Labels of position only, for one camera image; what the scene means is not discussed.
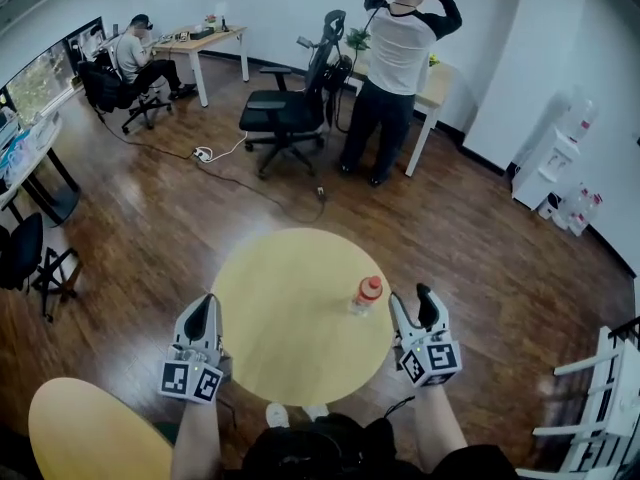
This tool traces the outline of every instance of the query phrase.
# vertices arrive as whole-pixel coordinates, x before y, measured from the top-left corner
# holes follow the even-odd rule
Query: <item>round wooden table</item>
[[[350,313],[360,281],[373,275],[382,297],[369,315]],[[332,233],[289,229],[255,239],[233,251],[212,291],[233,378],[266,400],[309,406],[343,398],[376,373],[391,347],[384,274]]]
[[[45,480],[169,479],[171,445],[92,384],[54,379],[29,409],[31,447]]]

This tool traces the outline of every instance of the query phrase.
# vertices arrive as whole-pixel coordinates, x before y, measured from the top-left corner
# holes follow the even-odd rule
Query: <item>black office chair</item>
[[[47,311],[47,298],[49,294],[60,294],[60,302],[65,302],[69,297],[77,297],[73,285],[80,273],[81,263],[73,271],[67,280],[62,271],[62,262],[69,256],[78,257],[74,249],[67,249],[60,256],[51,249],[46,248],[44,263],[42,261],[42,215],[34,213],[27,217],[18,227],[9,234],[0,226],[0,288],[7,290],[22,290],[27,281],[27,293],[29,290],[29,277],[38,272],[38,276],[31,283],[31,287],[40,292],[42,301],[42,316],[48,322],[53,322],[53,316]],[[60,281],[54,274],[59,270]],[[49,290],[49,284],[56,288]]]
[[[160,100],[157,95],[149,96],[149,88],[140,91],[135,86],[127,84],[120,79],[113,68],[100,66],[94,62],[80,62],[78,74],[93,108],[103,112],[113,112],[116,107],[129,109],[129,119],[122,125],[122,132],[125,135],[129,133],[129,123],[138,116],[144,116],[147,129],[153,130],[153,122],[148,112],[163,107],[171,112],[171,103]],[[138,106],[131,107],[136,99]]]
[[[318,147],[324,146],[324,139],[318,129],[324,124],[323,88],[327,74],[327,62],[334,45],[344,33],[344,11],[332,11],[325,17],[324,33],[305,76],[302,92],[287,91],[284,75],[291,74],[289,68],[266,67],[260,73],[275,75],[278,91],[255,91],[240,118],[240,129],[247,132],[272,132],[273,137],[250,139],[245,149],[253,151],[256,144],[273,145],[258,168],[258,176],[265,178],[265,168],[283,149],[289,150],[295,158],[309,168],[314,168],[295,144],[315,140]]]

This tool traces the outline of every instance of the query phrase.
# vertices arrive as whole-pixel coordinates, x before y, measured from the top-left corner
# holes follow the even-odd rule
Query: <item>chair seat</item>
[[[304,133],[316,130],[323,122],[322,114],[314,115],[302,92],[255,91],[249,103],[284,101],[286,107],[278,111],[278,119],[283,131]],[[273,132],[269,116],[263,110],[249,110],[245,107],[240,118],[240,129],[247,132]]]
[[[0,256],[0,283],[4,288],[22,288],[42,259],[42,215],[34,213],[11,233]]]

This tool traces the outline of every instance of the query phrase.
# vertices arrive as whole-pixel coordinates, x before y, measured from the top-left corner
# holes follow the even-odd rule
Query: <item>white shoe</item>
[[[284,405],[271,403],[267,406],[267,424],[269,428],[289,428],[289,415]]]
[[[316,421],[316,418],[321,416],[329,416],[329,408],[326,405],[313,405],[311,407],[303,407],[304,412],[307,413],[311,421]]]

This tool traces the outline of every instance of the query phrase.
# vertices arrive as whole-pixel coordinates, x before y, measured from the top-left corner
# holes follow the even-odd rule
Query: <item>wooden floor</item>
[[[244,84],[239,63],[227,60],[203,59],[203,71],[208,108],[197,98],[181,101],[172,116],[159,113],[155,130],[132,130],[129,140],[180,155],[198,145],[215,153],[233,147],[242,137],[237,123],[249,93],[274,88],[275,81],[252,67]],[[293,77],[293,88],[301,84]],[[352,103],[345,94],[343,126]],[[58,376],[95,383],[152,421],[178,421],[180,404],[155,394],[157,363],[175,318],[210,289],[239,243],[300,224],[272,202],[204,175],[193,161],[119,142],[81,95],[61,113],[65,125],[55,149],[83,195],[72,218],[48,230],[45,242],[80,252],[80,296],[57,307],[49,325],[35,292],[0,293],[0,423],[26,433],[31,397]],[[125,117],[119,111],[106,118],[119,132]],[[447,391],[468,441],[498,444],[515,465],[527,465],[536,456],[533,427],[566,416],[553,367],[593,352],[603,324],[633,316],[632,282],[591,235],[576,239],[513,202],[507,179],[462,156],[439,132],[429,138],[414,177],[406,178],[401,171],[420,126],[414,123],[398,170],[377,190],[367,185],[366,169],[349,179],[336,174],[344,136],[334,132],[328,152],[314,157],[324,166],[329,202],[313,227],[365,249],[409,306],[416,306],[417,282],[437,292],[462,344],[465,368]],[[297,162],[280,158],[271,178],[260,181],[258,154],[238,148],[209,168],[263,191],[299,219],[312,219],[319,209],[313,179]],[[39,173],[51,185],[56,181],[44,164]],[[369,155],[364,166],[371,164]],[[18,207],[25,215],[35,210],[24,194]],[[8,212],[1,218],[14,226]],[[237,467],[247,443],[266,426],[266,402],[237,385],[221,392],[238,410],[234,431],[220,409],[225,464]],[[411,393],[389,356],[365,387],[331,409],[366,424]],[[400,457],[415,461],[412,418],[408,406],[391,420]]]

